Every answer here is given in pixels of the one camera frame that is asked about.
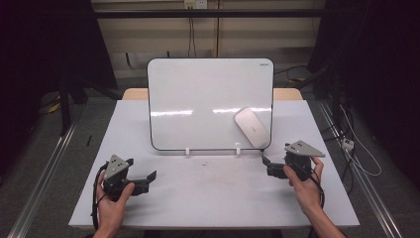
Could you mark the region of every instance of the gray floor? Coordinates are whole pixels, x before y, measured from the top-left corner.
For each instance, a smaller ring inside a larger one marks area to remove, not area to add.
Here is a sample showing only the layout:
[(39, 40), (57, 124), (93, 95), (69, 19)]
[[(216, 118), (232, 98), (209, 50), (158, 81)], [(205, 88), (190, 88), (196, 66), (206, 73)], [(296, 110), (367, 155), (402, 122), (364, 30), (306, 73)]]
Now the gray floor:
[[(302, 73), (289, 73), (289, 78), (300, 78)], [(286, 81), (285, 73), (276, 75), (276, 86), (291, 86), (292, 81)], [(144, 85), (140, 79), (120, 80), (120, 91), (127, 87)], [(87, 105), (71, 105), (72, 115), (82, 111), (81, 119), (72, 135), (59, 165), (48, 186), (42, 203), (32, 224), (27, 231), (27, 237), (84, 237), (90, 231), (83, 231), (67, 225), (72, 210), (78, 200), (87, 175), (91, 169), (96, 153), (115, 108), (115, 101), (89, 92)], [(311, 87), (302, 90), (320, 130), (328, 128), (319, 103), (314, 99)], [(382, 166), (382, 175), (371, 177), (370, 180), (384, 204), (389, 209), (403, 237), (419, 237), (420, 235), (420, 192), (394, 166), (386, 150), (376, 144), (373, 134), (364, 123), (357, 108), (353, 108), (355, 130), (358, 137), (378, 159)], [(49, 162), (60, 132), (59, 111), (40, 114), (40, 118), (30, 140), (26, 143), (16, 163), (4, 177), (0, 186), (0, 237), (7, 237), (19, 213), (36, 186), (44, 168)], [(337, 167), (339, 174), (344, 170), (345, 160), (336, 141), (326, 142), (327, 148)], [(356, 144), (357, 156), (364, 167), (375, 171), (376, 165), (359, 144)], [(351, 183), (350, 175), (346, 176), (345, 186)], [(349, 237), (386, 237), (378, 219), (358, 182), (354, 181), (353, 191), (349, 197), (354, 206), (361, 226), (345, 228), (343, 231)], [(307, 229), (283, 230), (284, 237), (306, 237)], [(142, 231), (122, 231), (119, 237), (142, 237)]]

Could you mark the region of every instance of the human hand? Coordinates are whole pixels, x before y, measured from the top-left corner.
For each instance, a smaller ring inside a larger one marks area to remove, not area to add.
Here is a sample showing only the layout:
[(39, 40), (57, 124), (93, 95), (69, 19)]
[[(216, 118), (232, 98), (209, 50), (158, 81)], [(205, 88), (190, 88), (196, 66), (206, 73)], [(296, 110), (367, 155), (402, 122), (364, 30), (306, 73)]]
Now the human hand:
[[(314, 175), (314, 173), (312, 173), (311, 176), (320, 182), (324, 164), (316, 157), (311, 158), (311, 160), (315, 164), (314, 172), (316, 174)], [(315, 182), (313, 182), (310, 178), (305, 181), (301, 181), (296, 172), (290, 166), (284, 166), (283, 169), (284, 173), (289, 178), (289, 184), (294, 187), (294, 192), (302, 212), (307, 215), (312, 209), (320, 208), (320, 191)]]
[(128, 184), (118, 201), (112, 201), (102, 188), (102, 181), (104, 180), (105, 172), (99, 176), (96, 184), (96, 197), (100, 199), (99, 204), (99, 228), (93, 237), (115, 237), (121, 228), (124, 220), (124, 212), (127, 200), (133, 193), (135, 185), (131, 182)]

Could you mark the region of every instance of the equipment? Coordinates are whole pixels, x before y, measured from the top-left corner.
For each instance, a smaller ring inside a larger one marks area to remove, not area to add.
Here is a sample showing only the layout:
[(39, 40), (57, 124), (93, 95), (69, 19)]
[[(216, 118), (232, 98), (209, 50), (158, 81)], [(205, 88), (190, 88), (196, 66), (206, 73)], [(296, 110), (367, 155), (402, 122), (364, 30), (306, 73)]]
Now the equipment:
[[(284, 150), (286, 150), (286, 157), (284, 158), (286, 164), (296, 172), (300, 180), (309, 179), (312, 173), (311, 157), (325, 157), (322, 152), (303, 141), (297, 141), (291, 145), (286, 144)], [(262, 163), (266, 165), (266, 173), (269, 176), (287, 179), (283, 170), (284, 164), (272, 163), (264, 155), (262, 155)]]
[[(133, 159), (129, 159), (127, 161), (122, 160), (116, 155), (111, 157), (110, 162), (106, 162), (103, 165), (98, 173), (96, 174), (95, 183), (93, 184), (93, 201), (92, 201), (92, 216), (93, 226), (95, 230), (98, 229), (98, 204), (105, 196), (109, 196), (111, 200), (117, 201), (121, 193), (130, 182), (135, 184), (135, 188), (131, 195), (140, 195), (142, 193), (149, 192), (149, 184), (157, 178), (157, 171), (154, 171), (150, 175), (146, 177), (146, 179), (139, 179), (139, 180), (129, 180), (127, 179), (127, 173), (129, 171), (129, 167), (132, 166), (134, 163)], [(104, 191), (105, 195), (99, 197), (98, 201), (96, 201), (96, 186), (99, 180), (99, 176), (101, 175), (102, 171), (105, 171), (104, 175)]]
[(108, 168), (105, 171), (104, 176), (104, 190), (105, 193), (111, 197), (113, 201), (117, 201), (124, 188), (130, 183), (133, 182), (136, 187), (133, 190), (132, 195), (140, 195), (142, 193), (149, 192), (149, 184), (154, 181), (157, 177), (157, 172), (154, 171), (146, 177), (146, 179), (140, 180), (129, 180), (127, 179), (127, 173), (129, 167), (134, 163), (133, 159), (123, 161), (116, 155), (113, 155)]

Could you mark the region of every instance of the black curtain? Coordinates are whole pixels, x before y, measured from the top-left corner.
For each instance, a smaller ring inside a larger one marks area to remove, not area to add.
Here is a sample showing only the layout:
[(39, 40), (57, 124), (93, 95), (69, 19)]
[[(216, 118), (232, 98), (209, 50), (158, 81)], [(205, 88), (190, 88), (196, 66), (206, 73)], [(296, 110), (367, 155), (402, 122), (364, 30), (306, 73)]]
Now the black curtain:
[(64, 11), (93, 9), (89, 0), (0, 1), (1, 174), (35, 124), (41, 97), (58, 91), (64, 73), (72, 87), (85, 86), (71, 80), (78, 74), (101, 87), (116, 88), (96, 19), (49, 14)]

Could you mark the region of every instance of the whiteboard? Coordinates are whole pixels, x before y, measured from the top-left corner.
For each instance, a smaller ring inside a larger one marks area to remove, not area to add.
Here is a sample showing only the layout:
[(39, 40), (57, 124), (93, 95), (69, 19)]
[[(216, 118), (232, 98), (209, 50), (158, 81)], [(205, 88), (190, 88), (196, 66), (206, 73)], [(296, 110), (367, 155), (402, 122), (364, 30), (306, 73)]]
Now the whiteboard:
[(271, 137), (270, 59), (153, 59), (148, 65), (152, 146), (160, 151), (255, 150), (235, 122), (251, 108)]

